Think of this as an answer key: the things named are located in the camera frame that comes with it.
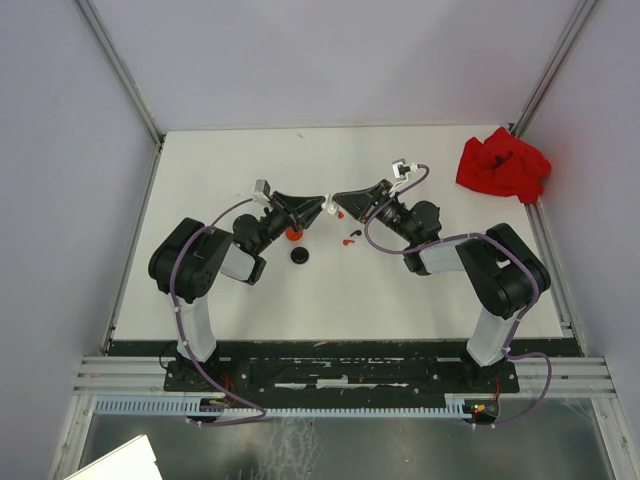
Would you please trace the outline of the white earbud charging case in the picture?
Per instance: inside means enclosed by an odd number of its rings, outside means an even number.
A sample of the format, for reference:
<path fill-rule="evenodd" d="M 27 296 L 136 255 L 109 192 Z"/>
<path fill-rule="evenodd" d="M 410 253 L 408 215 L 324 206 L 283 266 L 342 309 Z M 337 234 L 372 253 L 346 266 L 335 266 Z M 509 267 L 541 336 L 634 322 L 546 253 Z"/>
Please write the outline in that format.
<path fill-rule="evenodd" d="M 333 201 L 332 195 L 328 194 L 322 204 L 322 209 L 330 216 L 336 216 L 339 212 L 339 206 Z"/>

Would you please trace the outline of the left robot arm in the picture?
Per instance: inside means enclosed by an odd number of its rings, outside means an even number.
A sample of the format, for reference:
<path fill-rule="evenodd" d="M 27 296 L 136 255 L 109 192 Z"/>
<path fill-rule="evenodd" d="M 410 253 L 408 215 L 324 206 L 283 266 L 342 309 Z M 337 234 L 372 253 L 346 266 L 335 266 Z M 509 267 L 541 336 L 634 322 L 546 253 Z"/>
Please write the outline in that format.
<path fill-rule="evenodd" d="M 192 360 L 187 379 L 209 390 L 221 378 L 220 364 L 210 359 L 217 349 L 208 294 L 218 275 L 253 285 L 266 260 L 262 253 L 287 230 L 302 233 L 324 210 L 325 196 L 291 196 L 275 191 L 254 193 L 264 213 L 237 216 L 231 229 L 183 218 L 152 254 L 148 274 L 171 302 L 177 330 L 177 352 Z"/>

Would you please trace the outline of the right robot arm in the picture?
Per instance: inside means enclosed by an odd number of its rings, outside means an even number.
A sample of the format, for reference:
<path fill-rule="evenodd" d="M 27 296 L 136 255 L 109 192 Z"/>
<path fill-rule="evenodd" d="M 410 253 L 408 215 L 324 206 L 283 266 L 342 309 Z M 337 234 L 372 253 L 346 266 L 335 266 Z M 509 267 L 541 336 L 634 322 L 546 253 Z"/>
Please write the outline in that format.
<path fill-rule="evenodd" d="M 378 220 L 408 243 L 401 250 L 408 270 L 419 276 L 463 272 L 481 304 L 458 370 L 467 389 L 481 391 L 506 360 L 516 324 L 550 288 L 546 267 L 507 223 L 486 232 L 441 239 L 440 209 L 422 200 L 408 208 L 382 180 L 363 190 L 340 192 L 332 200 L 365 226 Z"/>

